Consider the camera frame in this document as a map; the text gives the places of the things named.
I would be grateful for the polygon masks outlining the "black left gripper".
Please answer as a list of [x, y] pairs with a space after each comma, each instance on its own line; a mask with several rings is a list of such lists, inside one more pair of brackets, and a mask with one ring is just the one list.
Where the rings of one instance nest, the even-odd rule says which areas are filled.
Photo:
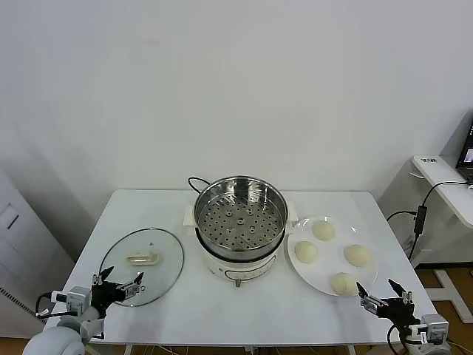
[[113, 266], [101, 270], [92, 276], [91, 306], [97, 311], [105, 311], [112, 303], [122, 302], [140, 293], [143, 281], [143, 272], [138, 272], [136, 278], [128, 283], [105, 281], [114, 270]]

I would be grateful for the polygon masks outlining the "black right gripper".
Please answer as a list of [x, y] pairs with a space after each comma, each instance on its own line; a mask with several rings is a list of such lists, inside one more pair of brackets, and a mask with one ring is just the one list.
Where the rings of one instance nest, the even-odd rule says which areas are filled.
[[364, 287], [356, 282], [360, 305], [371, 314], [380, 314], [380, 318], [390, 320], [395, 326], [418, 325], [421, 321], [414, 316], [415, 304], [412, 292], [392, 279], [388, 283], [397, 297], [378, 299], [367, 293]]

